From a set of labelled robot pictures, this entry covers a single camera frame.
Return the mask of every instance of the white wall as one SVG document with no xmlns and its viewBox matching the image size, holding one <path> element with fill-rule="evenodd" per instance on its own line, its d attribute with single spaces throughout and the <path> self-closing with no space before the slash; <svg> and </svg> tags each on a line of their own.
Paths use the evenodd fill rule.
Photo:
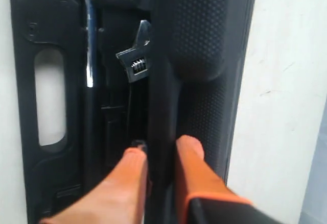
<svg viewBox="0 0 327 224">
<path fill-rule="evenodd" d="M 327 0 L 256 0 L 229 186 L 298 223 L 327 94 Z"/>
</svg>

